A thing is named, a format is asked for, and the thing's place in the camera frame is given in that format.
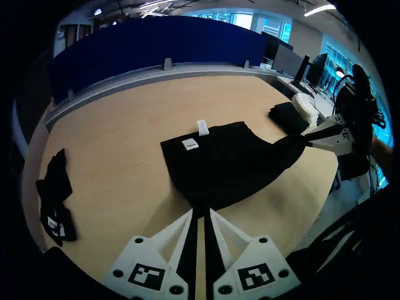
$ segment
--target computer monitor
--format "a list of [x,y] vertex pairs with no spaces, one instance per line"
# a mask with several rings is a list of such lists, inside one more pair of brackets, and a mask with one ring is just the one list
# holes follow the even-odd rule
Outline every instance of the computer monitor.
[[271,34],[268,34],[266,32],[261,32],[261,35],[263,37],[266,37],[267,39],[266,48],[264,52],[265,58],[272,61],[275,60],[280,45],[283,45],[285,48],[289,49],[290,51],[293,51],[293,46],[289,45],[287,42],[284,42],[283,40],[280,40],[279,38]]
[[324,72],[325,62],[327,61],[328,53],[318,55],[309,66],[307,76],[305,77],[311,84],[318,85]]
[[303,79],[303,76],[306,72],[306,68],[309,65],[309,60],[310,57],[305,55],[293,81],[300,82]]
[[279,45],[272,70],[294,76],[302,63],[302,58],[283,45]]

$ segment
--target desk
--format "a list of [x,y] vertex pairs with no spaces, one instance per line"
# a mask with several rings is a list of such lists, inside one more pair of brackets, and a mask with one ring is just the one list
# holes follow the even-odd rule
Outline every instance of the desk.
[[[292,90],[294,93],[302,93],[297,87],[291,84],[293,79],[277,76],[276,79]],[[314,99],[311,98],[311,104],[314,106],[315,101],[315,108],[319,111],[319,115],[326,119],[326,117],[332,116],[332,110],[334,109],[333,102],[329,99],[328,96],[324,96],[321,94],[316,94],[307,84],[304,82],[300,82],[300,84],[305,87],[310,93],[313,93]]]
[[[43,178],[65,148],[73,193],[64,203],[79,240],[62,250],[101,282],[133,235],[150,237],[190,209],[171,184],[160,142],[195,132],[205,120],[209,127],[245,121],[273,143],[285,134],[267,114],[287,101],[254,76],[204,76],[127,89],[67,114],[55,123],[40,168]],[[337,166],[332,152],[306,148],[273,183],[218,212],[251,236],[269,235],[287,256],[317,218]],[[42,233],[47,247],[56,245]],[[196,297],[205,299],[203,219]]]

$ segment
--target blue partition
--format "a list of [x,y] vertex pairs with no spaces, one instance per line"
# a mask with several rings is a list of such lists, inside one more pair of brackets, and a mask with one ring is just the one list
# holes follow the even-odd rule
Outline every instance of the blue partition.
[[173,63],[259,66],[267,40],[242,27],[197,17],[131,19],[95,32],[57,55],[49,65],[56,104],[112,76]]

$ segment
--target black cloth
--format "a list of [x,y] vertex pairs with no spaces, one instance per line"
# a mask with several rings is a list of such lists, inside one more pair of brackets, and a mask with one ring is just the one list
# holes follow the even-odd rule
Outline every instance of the black cloth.
[[288,135],[299,135],[310,125],[296,111],[291,102],[275,105],[269,111],[268,116]]
[[[191,138],[199,147],[186,150],[182,141]],[[219,210],[260,191],[291,167],[307,145],[302,135],[271,144],[244,122],[211,127],[208,135],[194,132],[161,142],[169,176],[197,217],[207,208]]]
[[41,199],[40,221],[47,234],[59,246],[63,245],[63,241],[77,240],[71,212],[63,203],[72,194],[66,165],[65,149],[62,149],[48,163],[44,179],[36,181],[36,189]]

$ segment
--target clothing tag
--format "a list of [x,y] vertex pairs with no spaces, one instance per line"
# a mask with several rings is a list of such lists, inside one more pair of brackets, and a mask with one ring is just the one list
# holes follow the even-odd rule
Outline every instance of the clothing tag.
[[65,237],[65,236],[66,236],[66,233],[64,232],[64,226],[63,226],[63,224],[60,224],[60,225],[59,225],[59,236],[60,236],[60,237]]
[[198,135],[200,137],[210,134],[209,129],[207,128],[207,125],[206,125],[206,121],[204,121],[204,120],[197,121],[197,127],[198,127]]
[[198,148],[199,144],[193,138],[189,138],[182,141],[182,144],[186,148],[186,150],[192,150],[194,148]]
[[47,217],[47,224],[50,226],[50,228],[56,228],[57,227],[57,222],[51,219],[50,217]]

